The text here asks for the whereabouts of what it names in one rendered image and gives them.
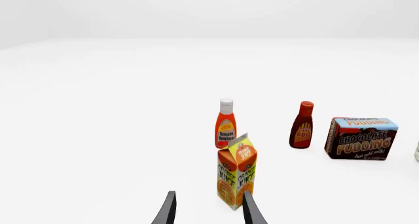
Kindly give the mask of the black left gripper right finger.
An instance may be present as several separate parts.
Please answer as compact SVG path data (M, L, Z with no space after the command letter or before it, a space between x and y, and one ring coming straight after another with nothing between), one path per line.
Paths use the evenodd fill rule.
M268 224L249 191L244 192L242 206L245 224Z

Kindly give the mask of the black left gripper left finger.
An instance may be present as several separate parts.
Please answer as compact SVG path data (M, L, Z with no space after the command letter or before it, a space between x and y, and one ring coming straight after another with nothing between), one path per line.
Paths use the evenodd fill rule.
M177 208L175 191L169 191L157 216L151 224L174 224Z

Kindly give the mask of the orange juice carton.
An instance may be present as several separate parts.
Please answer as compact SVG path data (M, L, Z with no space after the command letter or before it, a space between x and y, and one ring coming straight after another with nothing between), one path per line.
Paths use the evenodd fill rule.
M247 134L230 141L217 153L217 195L232 210L243 204L244 192L253 192L257 151Z

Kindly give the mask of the tomato ketchup bottle white cap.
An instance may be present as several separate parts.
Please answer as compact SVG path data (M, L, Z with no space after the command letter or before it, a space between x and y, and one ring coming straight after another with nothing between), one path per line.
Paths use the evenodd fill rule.
M234 100L220 99L220 111L215 125L215 146L222 149L237 137L236 120L233 113Z

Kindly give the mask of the dark red BBQ sauce bottle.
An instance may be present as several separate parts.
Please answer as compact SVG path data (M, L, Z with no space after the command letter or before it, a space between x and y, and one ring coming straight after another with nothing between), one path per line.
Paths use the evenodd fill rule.
M312 102L301 102L299 113L291 128L289 144L295 149L307 149L310 146L313 132Z

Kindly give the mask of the chocolate pudding box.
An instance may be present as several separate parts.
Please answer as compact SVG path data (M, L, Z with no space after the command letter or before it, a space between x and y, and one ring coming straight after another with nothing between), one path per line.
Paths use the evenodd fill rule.
M324 149L331 159L386 160L398 129L387 118L334 117Z

